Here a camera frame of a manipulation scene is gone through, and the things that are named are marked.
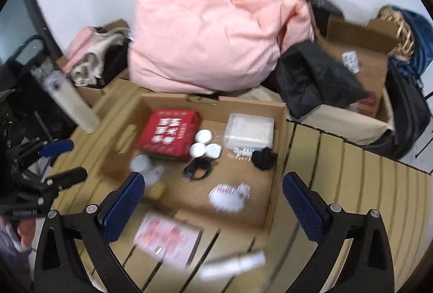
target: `black hair tie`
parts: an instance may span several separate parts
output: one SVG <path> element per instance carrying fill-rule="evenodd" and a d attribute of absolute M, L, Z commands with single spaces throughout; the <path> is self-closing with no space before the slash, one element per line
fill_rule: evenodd
<path fill-rule="evenodd" d="M 272 152 L 268 147 L 254 151 L 251 155 L 251 161 L 259 170 L 269 171 L 277 161 L 277 154 Z"/>

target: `beige cloth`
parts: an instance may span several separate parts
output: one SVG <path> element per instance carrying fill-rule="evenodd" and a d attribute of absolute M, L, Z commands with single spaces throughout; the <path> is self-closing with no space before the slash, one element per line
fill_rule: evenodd
<path fill-rule="evenodd" d="M 259 86 L 237 95 L 238 98 L 278 101 L 280 95 Z M 378 140 L 388 129 L 394 131 L 394 115 L 388 92 L 383 89 L 377 118 L 371 118 L 328 105 L 320 105 L 299 120 L 287 114 L 287 119 L 335 134 L 358 145 L 368 145 Z"/>

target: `black plastic bag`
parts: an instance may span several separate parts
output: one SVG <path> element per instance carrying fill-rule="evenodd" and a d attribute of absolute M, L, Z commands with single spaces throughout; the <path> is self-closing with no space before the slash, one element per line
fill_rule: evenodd
<path fill-rule="evenodd" d="M 342 63 L 310 40 L 283 53 L 274 75 L 277 92 L 297 119 L 322 104 L 347 108 L 368 96 Z"/>

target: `red box lid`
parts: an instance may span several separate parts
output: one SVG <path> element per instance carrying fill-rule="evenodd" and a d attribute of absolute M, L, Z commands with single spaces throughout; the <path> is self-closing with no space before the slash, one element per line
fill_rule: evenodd
<path fill-rule="evenodd" d="M 141 133 L 138 149 L 188 157 L 199 126 L 200 120 L 194 110 L 155 110 Z"/>

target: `clear plastic box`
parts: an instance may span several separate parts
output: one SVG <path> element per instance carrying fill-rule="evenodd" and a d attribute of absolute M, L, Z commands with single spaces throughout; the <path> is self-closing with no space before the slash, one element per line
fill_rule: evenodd
<path fill-rule="evenodd" d="M 273 136 L 273 118 L 231 113 L 224 134 L 224 147 L 231 150 L 272 148 Z"/>

